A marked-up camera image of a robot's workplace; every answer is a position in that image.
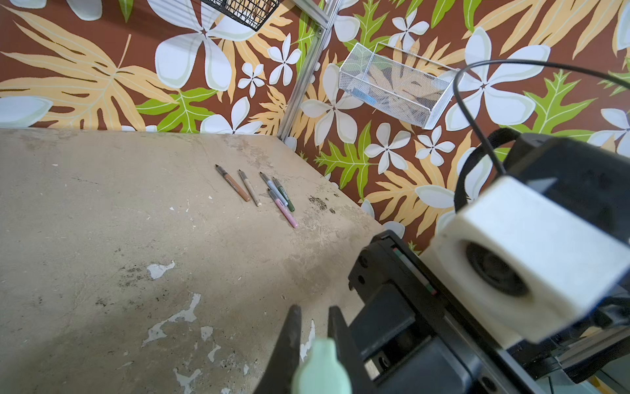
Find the floral wallpaper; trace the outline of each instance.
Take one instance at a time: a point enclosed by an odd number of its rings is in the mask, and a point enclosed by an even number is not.
[[[277,134],[311,25],[289,0],[258,32],[200,0],[0,0],[0,127]]]
[[[441,78],[485,59],[566,62],[630,79],[628,0],[343,0],[319,71],[285,143],[416,252],[454,215],[459,172],[479,144],[455,100],[436,127],[401,122],[339,89],[356,43]],[[485,133],[499,126],[575,138],[630,156],[630,93],[590,76],[538,66],[483,66],[460,90]],[[501,159],[509,147],[497,149]],[[478,198],[488,158],[466,178]]]
[[[342,0],[285,143],[420,252],[453,217],[457,177],[479,141],[454,100],[423,130],[342,91],[353,46],[441,78],[453,72],[380,44],[454,68],[524,58],[628,80],[628,3]],[[0,0],[0,127],[276,135],[315,33],[290,0],[258,32],[200,0]],[[473,69],[460,90],[487,134],[511,127],[630,156],[624,88],[503,64]],[[486,158],[470,173],[469,199],[491,172]]]

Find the pink marker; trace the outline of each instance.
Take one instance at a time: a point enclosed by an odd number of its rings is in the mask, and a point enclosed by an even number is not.
[[[297,228],[297,221],[295,221],[295,219],[293,218],[293,216],[291,216],[291,214],[289,213],[287,208],[284,206],[282,201],[280,201],[280,197],[276,194],[276,192],[274,192],[270,188],[267,189],[267,192],[269,192],[269,195],[271,196],[272,200],[276,203],[278,208],[280,208],[280,210],[282,211],[282,214],[284,215],[284,217],[287,218],[291,226],[293,226],[294,228]]]

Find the gray marker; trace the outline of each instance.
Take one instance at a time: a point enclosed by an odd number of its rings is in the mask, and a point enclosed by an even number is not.
[[[263,174],[263,173],[260,173],[260,176],[261,176],[261,177],[263,177],[263,180],[265,181],[265,183],[267,184],[267,186],[269,186],[269,188],[270,188],[271,190],[273,190],[273,191],[274,191],[274,192],[278,195],[278,197],[280,197],[280,201],[281,201],[281,203],[282,203],[282,204],[284,204],[284,206],[286,207],[286,206],[289,204],[289,202],[287,202],[287,201],[284,199],[284,197],[282,197],[282,194],[280,194],[280,191],[279,191],[279,190],[278,190],[278,188],[277,188],[277,187],[273,184],[272,180],[271,180],[271,179],[269,179],[269,177],[268,177],[268,176],[266,176],[266,175],[265,175],[265,174]]]
[[[238,173],[241,176],[241,179],[243,180],[243,183],[245,183],[245,187],[249,191],[249,194],[251,195],[251,198],[254,200],[254,204],[256,204],[257,207],[261,206],[262,203],[258,199],[258,195],[254,191],[254,186],[251,185],[251,182],[247,178],[247,175],[245,175],[245,173],[243,171],[241,171],[241,170],[238,170]]]

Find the white wire basket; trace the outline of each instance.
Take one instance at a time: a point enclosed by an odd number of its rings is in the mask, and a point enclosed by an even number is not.
[[[456,71],[400,48],[385,43],[380,45]],[[427,74],[377,55],[357,43],[341,65],[339,87],[379,111],[430,130],[435,127],[453,97],[453,77],[452,72],[441,77]]]

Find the plumeria flower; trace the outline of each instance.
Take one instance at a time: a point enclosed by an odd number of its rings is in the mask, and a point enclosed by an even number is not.
[[[256,69],[254,69],[251,63],[245,63],[243,64],[243,72],[248,78],[241,78],[238,81],[238,87],[239,89],[245,89],[247,88],[247,85],[249,85],[249,97],[254,97],[256,94],[256,87],[260,87],[265,84],[262,79],[257,78],[263,73],[263,65],[258,64]]]
[[[352,7],[357,2],[358,0],[341,0],[338,12],[348,7]],[[333,22],[335,34],[340,42],[348,42],[351,39],[355,38],[357,36],[358,28],[360,25],[361,22],[359,22],[356,16],[336,15]],[[328,35],[328,39],[326,41],[326,44],[324,45],[324,48],[327,48],[329,43],[330,35]]]
[[[402,40],[403,50],[409,50],[411,49],[415,41],[411,36],[411,33],[423,35],[427,32],[427,30],[429,29],[429,24],[427,22],[420,21],[413,25],[413,20],[416,18],[417,12],[418,9],[416,8],[411,14],[409,14],[406,20],[402,19],[399,16],[392,19],[392,23],[394,24],[394,26],[398,30],[401,30],[402,33],[396,33],[393,36],[389,37],[389,45],[396,45],[398,40]]]
[[[133,126],[123,125],[120,127],[121,131],[132,132],[136,131]],[[158,127],[156,125],[148,125],[145,129],[146,132],[158,132]]]
[[[470,148],[457,162],[457,175],[462,172],[462,167],[468,159],[468,156],[475,150]],[[464,190],[468,196],[468,200],[474,201],[479,198],[481,187],[486,183],[490,172],[492,171],[492,161],[489,156],[485,156],[477,165],[468,173],[464,181]],[[435,223],[435,234],[441,232],[446,225],[455,217],[455,192],[438,185],[424,185],[416,187],[416,194],[426,205],[437,209],[450,209],[440,216]]]
[[[466,44],[464,52],[466,64],[489,60],[491,53],[492,43],[488,34],[482,28],[477,27]],[[551,49],[547,45],[530,45],[514,52],[508,59],[546,61],[550,53]],[[464,74],[459,83],[459,89],[461,91],[476,90],[475,93],[464,99],[466,108],[473,118],[479,114],[481,97],[485,94],[486,109],[494,123],[501,125],[521,124],[532,115],[536,103],[524,95],[498,90],[493,86],[501,82],[522,81],[538,75],[541,71],[542,66],[502,64],[488,79],[488,65],[479,66],[472,69],[472,72],[477,74],[481,80]],[[459,108],[459,104],[453,105],[446,113],[446,129],[455,131],[468,126],[469,123]]]
[[[282,84],[287,86],[291,83],[291,79],[293,78],[293,70],[289,64],[295,64],[298,60],[300,60],[300,56],[302,55],[302,51],[299,49],[294,49],[293,52],[289,55],[289,49],[291,46],[291,33],[287,34],[287,38],[285,38],[282,43],[282,53],[280,53],[280,49],[278,47],[271,47],[267,49],[267,53],[269,53],[269,57],[272,58],[273,61],[280,63],[278,67],[273,69],[271,75],[269,75],[269,84],[275,85],[278,83],[280,79],[280,73],[284,70],[284,77],[282,78]]]
[[[383,154],[379,161],[379,174],[384,173],[389,168],[389,158],[391,157],[392,164],[399,170],[407,170],[409,166],[404,158],[391,151],[392,149],[399,149],[407,145],[411,139],[411,133],[405,130],[401,130],[396,134],[391,145],[389,144],[389,135],[391,132],[391,126],[389,123],[381,123],[379,128],[376,129],[376,139],[379,140],[381,145],[369,144],[365,148],[365,155],[369,158],[375,158],[376,156]]]
[[[161,42],[156,49],[156,72],[165,85],[179,89],[188,82],[199,46],[205,47],[205,81],[210,89],[225,91],[232,81],[232,67],[213,38],[245,41],[256,32],[233,19],[224,17],[210,28],[220,13],[201,3],[201,21],[190,0],[148,0],[155,13],[172,25],[189,28],[187,33]]]
[[[339,138],[348,144],[354,144],[357,140],[357,123],[347,113],[341,110],[351,110],[361,107],[363,102],[348,93],[344,93],[339,101],[337,101],[337,93],[339,93],[339,67],[336,64],[329,64],[324,71],[323,78],[324,91],[328,97],[330,104],[323,103],[319,100],[306,100],[300,108],[309,118],[317,118],[326,114],[315,124],[315,145],[321,145],[330,127],[333,125],[333,119],[337,119],[337,134]]]
[[[9,0],[16,7],[38,9],[46,7],[46,0]],[[95,21],[103,15],[101,0],[66,0],[74,14],[84,21]]]
[[[426,146],[424,149],[419,149],[416,152],[416,158],[422,160],[426,159],[427,156],[431,155],[431,163],[434,166],[441,166],[444,164],[444,158],[438,151],[442,151],[444,153],[450,153],[453,149],[455,149],[455,144],[450,141],[444,141],[437,143],[442,137],[442,126],[436,127],[431,133],[431,138],[428,136],[421,134],[418,136],[420,143]]]
[[[330,173],[327,173],[326,175],[324,175],[324,178],[326,178],[327,181],[329,181],[333,185],[337,186],[337,188],[339,188],[339,185],[337,185],[336,182],[331,182],[331,180],[330,180]]]
[[[0,127],[29,127],[46,116],[52,105],[35,96],[0,98]]]
[[[315,83],[315,72],[317,72],[320,67],[321,67],[321,63],[320,62],[315,63],[315,68],[313,69],[313,74],[309,78],[309,83],[310,84]]]
[[[602,130],[594,132],[588,138],[588,143],[595,146],[602,146],[611,137],[616,141],[621,138],[619,145],[617,146],[617,153],[622,156],[630,157],[630,124],[628,123],[628,117],[622,110],[616,110],[613,108],[605,108],[602,110],[602,116],[608,123],[620,128],[621,130]]]
[[[263,125],[263,122],[249,122],[241,125],[249,114],[249,100],[247,96],[241,98],[232,107],[232,125],[223,115],[215,114],[201,122],[201,132],[210,134],[254,134]]]
[[[361,204],[361,209],[363,209],[363,211],[366,214],[368,214],[372,219],[374,219],[374,208],[372,207],[372,203],[370,202],[370,200],[368,199],[363,200],[363,204]],[[386,230],[391,230],[395,232],[395,234],[398,235],[398,238],[403,239],[404,226],[401,223],[395,222],[395,221],[389,221],[383,224],[383,228]]]
[[[297,149],[297,139],[295,137],[286,137],[284,144],[289,147],[293,152]]]

